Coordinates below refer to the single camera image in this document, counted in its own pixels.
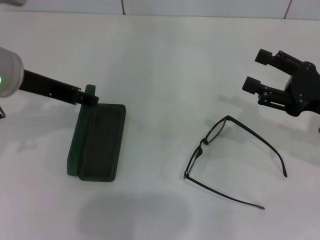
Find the eyeglasses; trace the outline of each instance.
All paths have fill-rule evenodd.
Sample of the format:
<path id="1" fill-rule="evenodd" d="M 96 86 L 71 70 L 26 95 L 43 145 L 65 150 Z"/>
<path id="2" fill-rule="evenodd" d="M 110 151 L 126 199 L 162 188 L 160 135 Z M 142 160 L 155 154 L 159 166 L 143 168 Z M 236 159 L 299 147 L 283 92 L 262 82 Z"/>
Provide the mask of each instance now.
<path id="1" fill-rule="evenodd" d="M 264 144 L 266 144 L 269 148 L 271 148 L 275 154 L 277 154 L 277 156 L 280 158 L 280 161 L 281 161 L 281 165 L 282 165 L 282 172 L 283 172 L 283 175 L 285 177 L 287 177 L 287 171 L 286 171 L 286 167 L 285 167 L 285 163 L 282 159 L 282 157 L 280 156 L 280 154 L 277 152 L 277 150 L 271 146 L 266 140 L 264 140 L 261 136 L 259 136 L 258 134 L 256 134 L 254 131 L 252 131 L 250 128 L 248 128 L 247 126 L 245 126 L 244 124 L 242 124 L 241 122 L 239 122 L 238 120 L 234 119 L 232 116 L 225 116 L 224 118 L 222 118 L 220 121 L 218 121 L 214 126 L 213 128 L 211 128 L 211 130 L 208 132 L 208 134 L 205 136 L 205 138 L 203 138 L 201 141 L 200 141 L 200 144 L 199 146 L 195 149 L 194 153 L 192 154 L 192 157 L 190 158 L 190 161 L 184 171 L 184 179 L 189 179 L 191 182 L 215 193 L 215 194 L 218 194 L 222 197 L 225 197 L 227 199 L 230 199 L 230 200 L 233 200 L 233 201 L 236 201 L 238 203 L 242 203 L 242 204 L 247 204 L 247 205 L 250 205 L 250 206 L 254 206 L 258 209 L 262 209 L 264 210 L 265 208 L 263 206 L 259 206 L 259 205 L 256 205 L 256 204 L 252 204 L 252 203 L 249 203 L 249 202 L 245 202 L 245 201 L 240 201 L 238 199 L 235 199 L 233 197 L 230 197 L 230 196 L 227 196 L 221 192 L 218 192 L 204 184 L 202 184 L 201 182 L 198 182 L 197 180 L 193 179 L 192 177 L 190 177 L 190 172 L 197 160 L 197 158 L 199 158 L 202 153 L 203 153 L 203 149 L 202 149 L 202 144 L 208 146 L 222 131 L 222 129 L 225 127 L 226 125 L 226 122 L 227 121 L 231 121 L 233 123 L 235 123 L 236 125 L 238 125 L 239 127 L 243 128 L 244 130 L 248 131 L 249 133 L 251 133 L 252 135 L 254 135 L 256 138 L 258 138 L 259 140 L 261 140 Z"/>

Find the white table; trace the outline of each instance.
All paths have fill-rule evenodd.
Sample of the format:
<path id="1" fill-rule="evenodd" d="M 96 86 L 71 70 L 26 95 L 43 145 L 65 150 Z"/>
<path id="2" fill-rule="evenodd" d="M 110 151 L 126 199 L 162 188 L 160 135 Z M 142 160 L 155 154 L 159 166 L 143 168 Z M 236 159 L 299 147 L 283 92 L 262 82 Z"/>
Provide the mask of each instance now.
<path id="1" fill-rule="evenodd" d="M 289 76 L 255 63 L 259 49 L 320 66 L 320 22 L 202 17 L 0 13 L 0 46 L 25 69 L 124 104 L 114 182 L 67 175 L 79 106 L 19 91 L 1 99 L 0 239 L 312 240 L 320 235 L 320 117 L 257 104 L 247 76 L 283 89 Z M 183 179 L 200 140 L 231 115 L 269 141 L 280 161 L 233 123 Z"/>

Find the eyeglass temple arm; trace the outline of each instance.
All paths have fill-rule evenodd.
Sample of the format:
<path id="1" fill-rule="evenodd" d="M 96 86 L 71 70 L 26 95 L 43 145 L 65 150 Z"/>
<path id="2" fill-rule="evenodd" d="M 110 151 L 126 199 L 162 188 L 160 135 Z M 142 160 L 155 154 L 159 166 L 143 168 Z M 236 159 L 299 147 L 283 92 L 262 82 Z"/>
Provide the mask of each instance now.
<path id="1" fill-rule="evenodd" d="M 230 197 L 230 196 L 227 196 L 227 195 L 224 195 L 223 193 L 221 192 L 218 192 L 216 190 L 213 190 L 212 188 L 206 186 L 206 185 L 203 185 L 201 182 L 198 182 L 197 180 L 194 180 L 192 177 L 189 177 L 189 174 L 187 174 L 187 176 L 185 176 L 187 179 L 189 179 L 191 182 L 195 183 L 195 184 L 198 184 L 199 186 L 215 193 L 215 194 L 218 194 L 224 198 L 227 198 L 227 199 L 230 199 L 232 201 L 235 201 L 235 202 L 238 202 L 238 203 L 242 203 L 242 204 L 246 204 L 246 205 L 250 205 L 250 206 L 253 206 L 253 207 L 256 207 L 258 209 L 261 209 L 261 210 L 264 210 L 265 208 L 263 206 L 259 206 L 259 205 L 256 205 L 256 204 L 252 204 L 252 203 L 249 203 L 249 202 L 245 202 L 245 201 L 240 201 L 240 200 L 237 200 L 233 197 Z"/>
<path id="2" fill-rule="evenodd" d="M 246 125 L 242 124 L 241 122 L 239 122 L 238 120 L 236 120 L 235 118 L 233 118 L 232 116 L 227 116 L 226 117 L 227 120 L 232 121 L 233 123 L 237 124 L 239 127 L 243 128 L 244 130 L 248 131 L 249 133 L 251 133 L 253 136 L 255 136 L 256 138 L 258 138 L 260 141 L 262 141 L 264 144 L 266 144 L 269 148 L 271 148 L 275 154 L 277 154 L 277 156 L 279 157 L 280 161 L 281 161 L 281 165 L 282 165 L 282 172 L 283 175 L 287 178 L 287 171 L 286 171 L 286 167 L 285 167 L 285 163 L 284 160 L 282 159 L 282 157 L 280 156 L 280 154 L 278 153 L 278 151 L 271 146 L 266 140 L 264 140 L 261 136 L 259 136 L 257 133 L 255 133 L 254 131 L 252 131 L 250 128 L 248 128 Z"/>

